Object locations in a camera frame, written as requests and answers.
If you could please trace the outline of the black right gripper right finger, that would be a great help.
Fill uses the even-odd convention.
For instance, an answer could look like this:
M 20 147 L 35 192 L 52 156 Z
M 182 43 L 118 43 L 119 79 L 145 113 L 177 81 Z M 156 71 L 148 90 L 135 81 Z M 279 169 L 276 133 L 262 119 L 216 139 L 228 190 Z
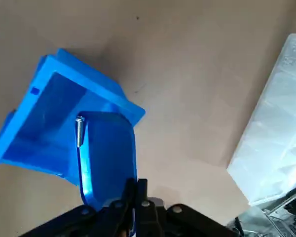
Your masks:
M 237 233 L 184 204 L 165 208 L 147 197 L 148 180 L 139 179 L 135 196 L 138 237 L 236 237 Z

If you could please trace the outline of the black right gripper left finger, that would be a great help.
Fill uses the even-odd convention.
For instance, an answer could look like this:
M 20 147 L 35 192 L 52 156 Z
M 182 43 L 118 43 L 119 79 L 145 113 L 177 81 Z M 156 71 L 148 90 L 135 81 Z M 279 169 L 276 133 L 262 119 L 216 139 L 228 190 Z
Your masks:
M 137 181 L 126 181 L 120 199 L 95 210 L 80 205 L 22 234 L 23 237 L 129 237 L 135 227 L 134 198 Z

